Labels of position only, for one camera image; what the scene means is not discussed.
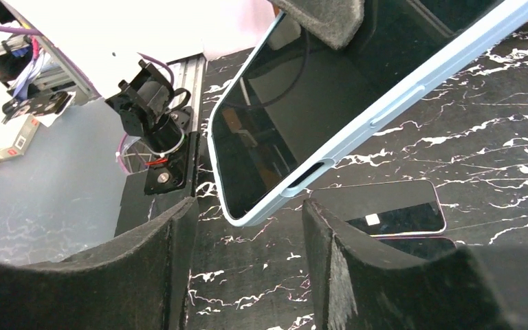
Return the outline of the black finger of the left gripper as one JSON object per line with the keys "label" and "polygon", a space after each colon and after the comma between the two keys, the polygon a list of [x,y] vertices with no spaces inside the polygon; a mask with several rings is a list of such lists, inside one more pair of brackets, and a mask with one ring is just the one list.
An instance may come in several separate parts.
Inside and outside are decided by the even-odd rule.
{"label": "black finger of the left gripper", "polygon": [[359,30],[364,0],[271,0],[274,6],[334,50],[346,47]]}

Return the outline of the black phone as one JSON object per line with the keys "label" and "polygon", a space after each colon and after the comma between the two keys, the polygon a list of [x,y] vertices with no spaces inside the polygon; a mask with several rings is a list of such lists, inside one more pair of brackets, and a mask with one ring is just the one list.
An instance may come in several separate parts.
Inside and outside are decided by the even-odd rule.
{"label": "black phone", "polygon": [[426,260],[436,259],[457,248],[454,241],[443,236],[383,238],[378,239],[378,241],[396,250]]}

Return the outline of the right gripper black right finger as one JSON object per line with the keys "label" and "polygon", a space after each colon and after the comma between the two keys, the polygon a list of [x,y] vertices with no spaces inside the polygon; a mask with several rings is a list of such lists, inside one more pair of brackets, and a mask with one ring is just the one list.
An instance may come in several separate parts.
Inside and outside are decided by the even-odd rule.
{"label": "right gripper black right finger", "polygon": [[388,246],[316,200],[302,205],[318,329],[528,329],[528,245],[434,260]]}

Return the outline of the purple phone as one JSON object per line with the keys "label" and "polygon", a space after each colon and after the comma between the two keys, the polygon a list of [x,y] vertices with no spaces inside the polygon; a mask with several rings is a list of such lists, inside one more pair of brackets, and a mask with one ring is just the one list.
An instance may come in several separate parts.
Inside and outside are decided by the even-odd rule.
{"label": "purple phone", "polygon": [[311,198],[372,237],[432,236],[446,229],[438,194],[425,179],[323,188]]}

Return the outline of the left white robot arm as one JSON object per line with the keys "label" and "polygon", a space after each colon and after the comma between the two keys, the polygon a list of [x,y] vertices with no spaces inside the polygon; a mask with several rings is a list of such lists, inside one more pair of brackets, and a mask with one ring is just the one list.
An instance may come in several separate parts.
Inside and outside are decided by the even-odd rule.
{"label": "left white robot arm", "polygon": [[268,108],[290,132],[335,135],[371,101],[331,64],[306,65],[302,76],[279,63],[312,50],[341,54],[361,26],[362,1],[12,1],[11,6],[81,71],[104,97],[131,78],[143,55],[165,61],[208,58],[249,47],[256,60],[256,108]]}

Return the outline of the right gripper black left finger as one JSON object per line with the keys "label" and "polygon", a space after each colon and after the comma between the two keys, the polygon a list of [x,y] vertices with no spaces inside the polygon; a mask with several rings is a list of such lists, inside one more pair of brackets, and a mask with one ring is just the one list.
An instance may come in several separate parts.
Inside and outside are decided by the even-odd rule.
{"label": "right gripper black left finger", "polygon": [[0,329],[182,329],[198,215],[187,197],[63,261],[0,263]]}

